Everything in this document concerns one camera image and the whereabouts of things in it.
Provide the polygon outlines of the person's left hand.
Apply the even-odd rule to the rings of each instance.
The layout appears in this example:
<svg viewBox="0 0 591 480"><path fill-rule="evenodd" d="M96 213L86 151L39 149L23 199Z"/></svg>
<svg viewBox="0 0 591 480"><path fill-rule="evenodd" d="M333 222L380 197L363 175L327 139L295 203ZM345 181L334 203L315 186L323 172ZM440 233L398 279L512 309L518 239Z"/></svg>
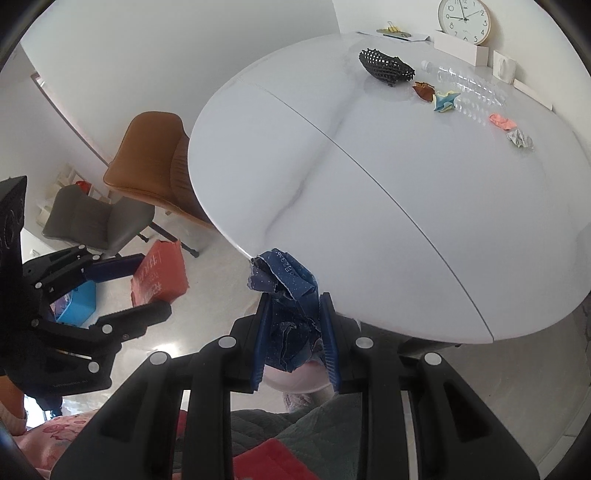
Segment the person's left hand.
<svg viewBox="0 0 591 480"><path fill-rule="evenodd" d="M7 376L0 377L0 417L11 435L20 436L26 432L24 393Z"/></svg>

